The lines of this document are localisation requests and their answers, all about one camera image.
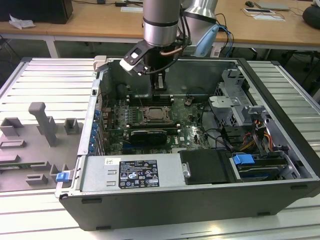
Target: power supply label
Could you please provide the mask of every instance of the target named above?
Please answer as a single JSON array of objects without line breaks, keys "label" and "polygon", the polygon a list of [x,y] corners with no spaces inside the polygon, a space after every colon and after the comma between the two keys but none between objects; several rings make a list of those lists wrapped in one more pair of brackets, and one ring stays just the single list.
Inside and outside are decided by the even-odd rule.
[{"label": "power supply label", "polygon": [[157,160],[121,161],[119,164],[119,188],[159,187]]}]

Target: white table leg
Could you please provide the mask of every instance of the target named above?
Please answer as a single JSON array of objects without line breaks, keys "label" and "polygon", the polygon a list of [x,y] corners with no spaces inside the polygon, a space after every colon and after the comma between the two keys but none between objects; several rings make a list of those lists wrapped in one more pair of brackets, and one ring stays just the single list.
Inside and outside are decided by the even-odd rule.
[{"label": "white table leg", "polygon": [[60,54],[56,48],[54,38],[48,38],[45,40],[48,47],[51,58],[60,58]]}]

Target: blue latch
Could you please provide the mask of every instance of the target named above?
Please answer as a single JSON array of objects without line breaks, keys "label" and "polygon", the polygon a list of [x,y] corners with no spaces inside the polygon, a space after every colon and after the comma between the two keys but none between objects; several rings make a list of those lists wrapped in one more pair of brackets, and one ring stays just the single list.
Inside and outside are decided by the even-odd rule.
[{"label": "blue latch", "polygon": [[56,180],[57,183],[59,183],[59,182],[63,182],[63,183],[69,182],[69,172],[59,172],[56,175],[55,180]]},{"label": "blue latch", "polygon": [[233,157],[233,161],[236,165],[256,163],[251,154],[237,154]]}]

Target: computer mouse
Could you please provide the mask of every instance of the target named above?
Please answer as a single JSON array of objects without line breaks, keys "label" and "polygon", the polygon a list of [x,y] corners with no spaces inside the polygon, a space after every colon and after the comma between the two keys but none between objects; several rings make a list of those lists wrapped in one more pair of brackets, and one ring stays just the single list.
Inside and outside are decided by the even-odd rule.
[{"label": "computer mouse", "polygon": [[250,8],[253,8],[253,7],[255,6],[252,1],[246,1],[246,2],[245,2],[245,5],[247,5],[247,6],[250,7]]}]

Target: desk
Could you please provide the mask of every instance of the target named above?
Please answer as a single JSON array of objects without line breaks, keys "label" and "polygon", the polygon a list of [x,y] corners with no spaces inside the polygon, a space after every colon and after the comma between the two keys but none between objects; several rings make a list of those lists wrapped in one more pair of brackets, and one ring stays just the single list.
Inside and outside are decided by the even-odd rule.
[{"label": "desk", "polygon": [[[310,6],[310,2],[303,1],[281,2],[301,10]],[[219,0],[215,10],[225,15],[234,35],[234,47],[320,51],[320,30],[308,26],[301,16],[281,11],[285,21],[255,20],[241,11],[246,7],[244,3],[245,0]],[[143,38],[142,13],[121,12],[113,5],[72,4],[73,14],[67,24],[36,22],[35,28],[19,30],[0,22],[0,34],[8,39],[44,40],[52,58],[59,57],[55,41],[136,43]],[[218,20],[224,22],[221,15]],[[225,34],[219,33],[216,41],[225,42]]]}]

